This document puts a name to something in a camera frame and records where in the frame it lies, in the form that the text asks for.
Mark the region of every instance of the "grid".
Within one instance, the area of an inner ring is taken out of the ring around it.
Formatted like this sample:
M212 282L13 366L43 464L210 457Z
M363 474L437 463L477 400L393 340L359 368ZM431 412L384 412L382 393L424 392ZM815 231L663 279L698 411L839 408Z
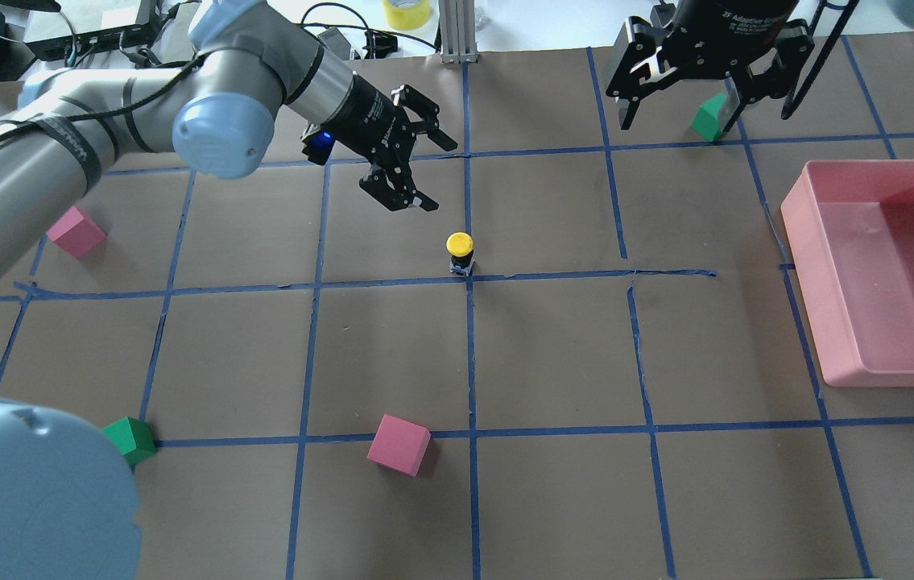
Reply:
M645 269L645 268L615 268L615 269L598 269L597 271L558 271L558 272L522 272L515 275L475 275L472 278L463 280L449 278L448 276L438 276L438 278L409 278L395 280L353 280L353 282L325 282L324 261L325 261L325 231L328 227L328 207L331 203L330 177L333 168L338 165L361 163L361 160L334 158L325 165L323 191L321 191L321 221L320 235L317 239L316 250L316 274L312 283L298 283L291 285L251 285L251 286L215 286L215 287L184 287L176 286L176 271L178 258L181 253L181 245L184 241L185 227L188 223L189 209L192 203L192 191L196 183L196 173L187 168L164 168L164 169L126 169L118 170L115 175L154 175L155 173L188 173L188 188L184 194L184 204L180 211L180 224L176 231L176 240L173 245L173 252L170 259L169 272L166 278L166 284L162 289L148 291L132 292L93 292L93 293L63 293L47 290L38 287L36 284L16 283L15 287L22 291L22 295L0 295L0 302L16 302L19 304L19 313L12 326L11 333L8 337L7 345L0 362L0 394L6 365L10 353L14 351L18 341L19 330L21 329L23 318L25 318L28 309L36 302L45 301L64 301L64 300L136 300L136 298L161 298L162 307L159 309L159 324L155 331L154 341L152 341L151 358L148 360L147 374L143 392L140 394L140 405L138 416L140 419L147 418L148 404L154 386L155 371L159 360L159 352L163 342L163 328L165 328L168 313L173 307L174 298L178 296L196 295L196 294L218 294L218 293L236 293L236 292L288 292L288 291L309 291L312 293L312 303L310 304L310 322L308 331L308 342L306 350L305 374L303 381L302 393L302 412L300 418L299 433L297 436L280 436L280 437L211 437L211 438L169 438L169 440L158 441L161 448L181 448L181 447L221 447L222 445L294 445L296 448L296 468L295 478L292 481L292 513L290 521L290 532L288 532L287 556L286 556L286 578L296 576L296 559L297 559L297 541L302 529L300 528L300 513L303 506L303 481L306 451L310 445L328 444L328 443L345 443L346 441L369 441L373 433L342 433L342 434L311 434L309 430L310 400L312 399L312 382L314 371L314 357L316 357L318 315L321 307L321 290L341 289L341 288L369 288L369 287L395 287L395 286L430 286L430 285L464 285L466 289L466 320L467 320L467 388L468 388L468 424L467 429L457 430L438 430L433 432L436 440L467 440L469 445L469 481L470 481L470 526L471 535L471 570L475 580L482 578L482 536L480 536L480 517L479 517L479 477L478 477L478 441L483 438L491 437L559 437L559 436L588 436L588 434L647 434L649 441L649 450L651 451L651 471L653 486L655 486L656 510L658 510L660 522L660 539L664 548L664 557L666 564L666 574L670 578L678 577L675 565L674 537L675 529L670 525L668 514L668 499L665 495L665 478L662 474L662 462L660 462L660 452L658 446L659 433L698 433L698 432L747 432L747 430L767 430L767 429L820 429L825 436L825 444L828 447L829 457L832 459L833 470L837 480L839 493L846 510L847 524L850 526L850 533L853 537L854 551L857 554L859 566L866 577L872 577L874 562L870 561L868 553L865 550L865 544L862 540L862 531L859 527L858 517L855 515L854 503L850 498L850 489L847 484L846 473L843 470L843 463L840 459L838 445L836 443L835 433L833 430L837 427L854 427L854 426L876 426L876 425L914 425L914 415L895 415L887 417L868 417L868 418L835 418L833 419L825 405L824 397L821 392L821 382L818 379L817 367L815 367L813 350L809 345L805 331L804 320L801 309L796 297L796 289L789 278L789 272L794 271L794 267L789 262L788 249L782 242L780 232L776 231L776 226L772 220L772 210L769 201L763 190L762 177L759 174L758 163L755 161L755 155L752 146L755 144L766 143L824 143L824 142L878 142L887 148L887 153L891 158L897 157L892 148L892 144L899 139L914 139L914 132L895 132L890 133L885 130L883 121L879 117L879 111L876 109L873 96L866 85L862 71L858 66L858 60L855 59L853 48L850 41L846 38L842 41L843 51L846 51L848 61L853 67L854 75L858 78L862 92L865 95L866 105L876 127L879 128L877 133L868 135L829 135L817 137L775 137L775 139L750 139L747 135L747 125L741 120L739 122L739 139L726 139L714 144L709 143L691 143L691 142L670 142L670 143L638 143L638 144L612 144L610 135L608 135L608 125L605 117L604 103L599 87L597 77L596 59L593 56L593 49L585 51L586 63L589 66L589 74L593 82L593 94L596 97L597 115L600 120L602 145L596 147L552 147L536 148L536 150L503 150L503 151L472 151L471 147L471 118L472 103L470 78L467 63L464 63L461 70L461 80L463 81L463 150L460 153L452 155L416 155L416 160L442 160L459 158L463 163L464 173L464 220L465 229L469 234L472 231L472 209L473 209L473 192L472 184L472 163L475 159L490 157L511 157L511 155L564 155L575 153L603 153L606 164L606 173L608 188L610 191L610 202L612 213L614 214L614 231L616 232L616 242L622 259L628 260L632 256L632 247L626 244L625 226L622 224L621 203L618 199L618 184L616 184L614 171L614 151L630 150L651 150L651 148L685 148L685 147L742 147L745 151L748 166L750 166L752 180L754 180L755 191L758 193L759 203L761 203L763 212L766 214L769 226L775 235L778 247L782 257L780 272L782 285L784 286L785 300L788 301L789 308L792 312L792 319L796 326L796 336L799 345L803 351L804 361L806 364L808 378L810 379L811 388L813 389L814 401L817 404L817 419L801 420L775 420L775 421L738 421L738 422L701 422L701 423L662 423L659 422L649 403L647 393L647 372L645 371L645 346L647 346L647 334L641 328L639 313L636 302L636 290L634 287L635 280L638 276L698 276L698 278L717 278L717 269ZM292 166L305 165L305 162L284 161L270 162L263 164L263 168L291 168ZM41 241L34 253L30 276L37 274L38 267L41 264L43 253L47 250L47 245ZM503 284L508 280L562 280L562 279L600 279L600 278L621 278L627 280L626 309L629 313L632 327L633 349L636 354L636 370L640 384L640 399L642 401L644 422L641 425L604 425L604 426L564 426L564 427L526 427L525 429L480 429L478 427L478 397L476 396L476 368L475 368L475 287L482 284Z

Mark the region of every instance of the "black and yellow object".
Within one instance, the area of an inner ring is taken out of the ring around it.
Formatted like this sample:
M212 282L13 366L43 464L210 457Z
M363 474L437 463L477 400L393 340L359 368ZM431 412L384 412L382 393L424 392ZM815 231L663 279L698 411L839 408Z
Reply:
M474 265L474 241L471 236L458 231L446 239L446 250L449 252L449 271L461 276L471 276Z

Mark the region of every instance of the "pink tray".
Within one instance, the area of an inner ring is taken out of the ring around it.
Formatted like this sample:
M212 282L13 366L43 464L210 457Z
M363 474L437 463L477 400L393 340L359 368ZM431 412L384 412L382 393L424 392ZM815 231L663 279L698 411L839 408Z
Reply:
M782 218L825 382L914 387L914 161L811 161Z

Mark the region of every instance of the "gray floor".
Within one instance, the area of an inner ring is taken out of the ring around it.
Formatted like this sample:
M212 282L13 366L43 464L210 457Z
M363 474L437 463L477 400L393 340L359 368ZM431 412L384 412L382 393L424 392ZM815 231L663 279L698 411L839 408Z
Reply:
M302 162L284 111L253 176L132 155L81 202L104 246L23 257L0 396L151 423L138 577L914 579L914 389L821 384L778 213L810 159L914 158L914 34L850 38L717 147L717 82L618 131L607 52L357 63L441 104L438 212ZM364 458L384 412L433 430L419 478Z

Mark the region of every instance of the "green cube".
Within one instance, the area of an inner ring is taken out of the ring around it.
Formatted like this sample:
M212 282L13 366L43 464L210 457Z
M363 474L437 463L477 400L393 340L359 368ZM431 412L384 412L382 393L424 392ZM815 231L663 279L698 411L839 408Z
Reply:
M725 93L714 95L700 106L696 117L693 118L693 130L700 133L700 136L708 143L717 142L725 136L722 124L718 122L718 111L722 109L722 104L725 104L727 98L729 97Z
M117 446L121 455L124 455L129 466L136 465L141 460L155 455L152 431L148 428L148 425L138 419L122 418L106 426L102 432L114 442L114 445Z

